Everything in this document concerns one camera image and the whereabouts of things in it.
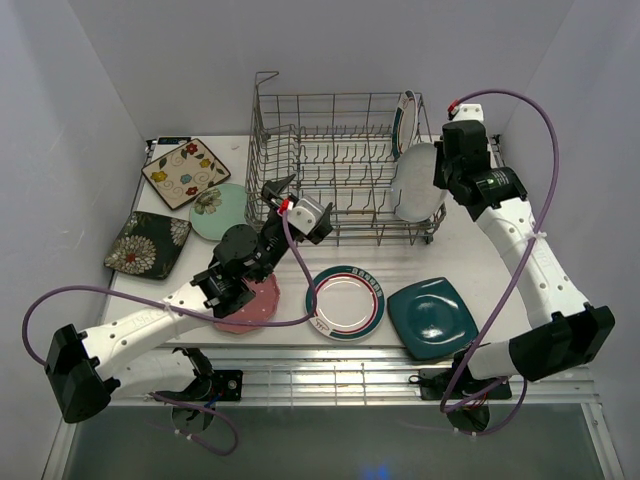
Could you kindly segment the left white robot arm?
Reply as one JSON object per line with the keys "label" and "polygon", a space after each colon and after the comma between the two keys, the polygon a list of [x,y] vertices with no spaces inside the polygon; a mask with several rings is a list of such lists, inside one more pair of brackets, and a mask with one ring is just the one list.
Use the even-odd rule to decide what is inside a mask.
{"label": "left white robot arm", "polygon": [[333,230],[331,205],[286,193],[291,176],[267,181],[260,193],[269,214],[261,229],[231,226],[214,247],[208,267],[161,301],[144,300],[143,309],[79,331],[72,324],[52,337],[44,372],[69,424],[104,410],[124,386],[132,362],[179,335],[207,323],[224,323],[256,294],[299,242],[321,243]]}

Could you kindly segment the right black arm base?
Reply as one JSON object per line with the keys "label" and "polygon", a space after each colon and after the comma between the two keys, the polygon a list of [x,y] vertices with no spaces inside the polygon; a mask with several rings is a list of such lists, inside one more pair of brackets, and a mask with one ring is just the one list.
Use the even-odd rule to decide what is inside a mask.
{"label": "right black arm base", "polygon": [[[441,400],[453,373],[453,369],[423,368],[419,369],[417,374],[411,375],[408,382],[419,387],[422,400]],[[469,397],[488,388],[493,382],[494,379],[473,379],[468,369],[465,369],[452,390],[451,399],[461,400]],[[512,391],[508,382],[501,383],[486,393],[488,400],[508,400],[511,398]]]}

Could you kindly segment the white oval plate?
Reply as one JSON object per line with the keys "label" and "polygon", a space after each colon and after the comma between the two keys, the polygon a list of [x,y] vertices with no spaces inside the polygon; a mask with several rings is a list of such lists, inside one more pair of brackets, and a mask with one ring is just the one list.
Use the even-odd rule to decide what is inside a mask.
{"label": "white oval plate", "polygon": [[399,157],[390,186],[391,206],[399,219],[423,222],[445,201],[446,191],[434,185],[436,153],[432,143],[417,143]]}

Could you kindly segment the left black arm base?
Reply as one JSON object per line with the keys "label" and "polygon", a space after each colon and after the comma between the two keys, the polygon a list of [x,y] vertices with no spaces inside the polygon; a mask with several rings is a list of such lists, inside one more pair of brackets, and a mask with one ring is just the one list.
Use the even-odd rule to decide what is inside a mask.
{"label": "left black arm base", "polygon": [[194,378],[180,390],[170,390],[169,397],[178,401],[239,401],[242,397],[243,371],[215,369],[208,357],[198,348],[178,347],[174,353],[180,352],[188,358],[192,365]]}

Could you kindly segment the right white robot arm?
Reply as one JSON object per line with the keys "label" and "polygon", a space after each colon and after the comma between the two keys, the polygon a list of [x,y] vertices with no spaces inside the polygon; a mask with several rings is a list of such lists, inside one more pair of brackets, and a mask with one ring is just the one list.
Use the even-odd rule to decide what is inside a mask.
{"label": "right white robot arm", "polygon": [[537,381],[593,361],[615,319],[594,307],[553,254],[515,171],[491,165],[484,125],[454,120],[436,144],[434,183],[448,190],[494,245],[525,306],[529,330],[510,340],[469,348],[450,383],[474,397],[488,381],[519,375]]}

